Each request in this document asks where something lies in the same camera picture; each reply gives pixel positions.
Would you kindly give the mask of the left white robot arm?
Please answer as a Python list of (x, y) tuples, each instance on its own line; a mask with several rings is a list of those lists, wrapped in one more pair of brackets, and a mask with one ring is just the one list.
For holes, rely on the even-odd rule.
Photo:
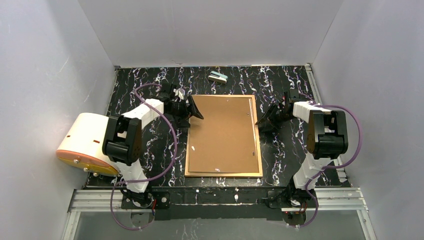
[[(122, 183), (130, 193), (142, 194), (149, 182), (163, 177), (174, 165), (178, 152), (178, 139), (168, 115), (175, 119), (179, 128), (189, 128), (189, 119), (204, 119), (192, 95), (184, 95), (182, 89), (173, 83), (156, 84), (159, 91), (151, 98), (134, 91), (140, 105), (120, 116), (110, 116), (106, 125), (102, 153), (113, 162), (123, 176)], [(173, 137), (173, 154), (167, 168), (160, 174), (148, 178), (139, 161), (142, 155), (143, 129), (156, 118), (162, 118)]]

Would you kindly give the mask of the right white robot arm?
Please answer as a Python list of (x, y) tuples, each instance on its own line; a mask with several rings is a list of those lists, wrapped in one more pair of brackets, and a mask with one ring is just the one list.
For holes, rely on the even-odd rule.
[(315, 187), (317, 174), (348, 149), (346, 114), (318, 106), (309, 96), (291, 89), (284, 93), (282, 101), (269, 106), (256, 125), (262, 132), (272, 132), (294, 118), (307, 123), (308, 132), (307, 154), (292, 182), (296, 190), (310, 191)]

